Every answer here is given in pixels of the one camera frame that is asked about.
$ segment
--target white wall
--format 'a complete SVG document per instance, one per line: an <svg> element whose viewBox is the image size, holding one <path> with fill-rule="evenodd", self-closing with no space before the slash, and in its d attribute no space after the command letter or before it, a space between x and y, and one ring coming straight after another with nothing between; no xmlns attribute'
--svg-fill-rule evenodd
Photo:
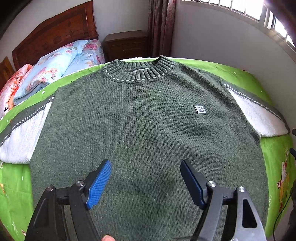
<svg viewBox="0 0 296 241"><path fill-rule="evenodd" d="M207 4L177 1L172 57L206 60L249 71L260 81L289 127L296 128L295 62L254 26L204 5Z"/></svg>
<svg viewBox="0 0 296 241"><path fill-rule="evenodd" d="M12 60L12 50L44 20L88 0L33 0L16 16L0 39L0 61L8 56ZM94 18L100 41L106 35L144 30L148 27L148 0L93 0Z"/></svg>

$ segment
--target ribbed collar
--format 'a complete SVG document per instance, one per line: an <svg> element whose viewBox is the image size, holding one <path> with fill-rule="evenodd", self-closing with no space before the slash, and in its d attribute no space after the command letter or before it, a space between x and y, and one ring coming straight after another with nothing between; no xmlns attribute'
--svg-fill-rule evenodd
<svg viewBox="0 0 296 241"><path fill-rule="evenodd" d="M119 83L150 82L163 78L173 68L175 62L161 55L148 62L125 62L114 60L103 67L104 73Z"/></svg>

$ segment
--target logo patch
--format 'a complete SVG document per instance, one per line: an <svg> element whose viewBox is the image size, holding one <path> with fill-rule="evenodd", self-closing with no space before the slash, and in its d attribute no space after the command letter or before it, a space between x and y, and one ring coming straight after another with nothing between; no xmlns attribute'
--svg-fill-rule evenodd
<svg viewBox="0 0 296 241"><path fill-rule="evenodd" d="M205 111L205 108L201 105L195 105L194 108L197 114L203 114L203 115L207 114L207 112Z"/></svg>

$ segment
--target blue gripper pad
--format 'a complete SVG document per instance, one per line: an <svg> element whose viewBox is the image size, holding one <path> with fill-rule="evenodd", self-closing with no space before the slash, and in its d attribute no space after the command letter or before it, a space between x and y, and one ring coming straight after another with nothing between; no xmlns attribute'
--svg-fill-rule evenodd
<svg viewBox="0 0 296 241"><path fill-rule="evenodd" d="M194 169L191 170L185 161L182 161L180 164L180 172L194 204L199 206L201 210L204 210L206 207L206 203L203 198L203 189L201 188L194 175L194 173L198 173L195 172Z"/></svg>
<svg viewBox="0 0 296 241"><path fill-rule="evenodd" d="M110 178L111 171L112 165L111 162L108 160L106 161L105 165L102 167L96 179L89 188L89 196L86 201L86 206L89 210L92 209L92 207L96 205L100 200L104 188Z"/></svg>

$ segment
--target metal bolt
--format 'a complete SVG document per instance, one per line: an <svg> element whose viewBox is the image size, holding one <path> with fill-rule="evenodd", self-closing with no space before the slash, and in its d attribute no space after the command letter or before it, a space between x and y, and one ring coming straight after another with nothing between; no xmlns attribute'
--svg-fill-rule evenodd
<svg viewBox="0 0 296 241"><path fill-rule="evenodd" d="M215 187L216 186L216 183L214 181L208 181L207 184L210 186L210 187Z"/></svg>
<svg viewBox="0 0 296 241"><path fill-rule="evenodd" d="M243 186L239 186L237 189L238 189L239 192L245 192L246 191L246 189Z"/></svg>
<svg viewBox="0 0 296 241"><path fill-rule="evenodd" d="M46 188L46 191L51 192L53 189L54 189L54 186L48 186L48 187Z"/></svg>
<svg viewBox="0 0 296 241"><path fill-rule="evenodd" d="M84 185L84 181L77 181L76 186L82 187Z"/></svg>

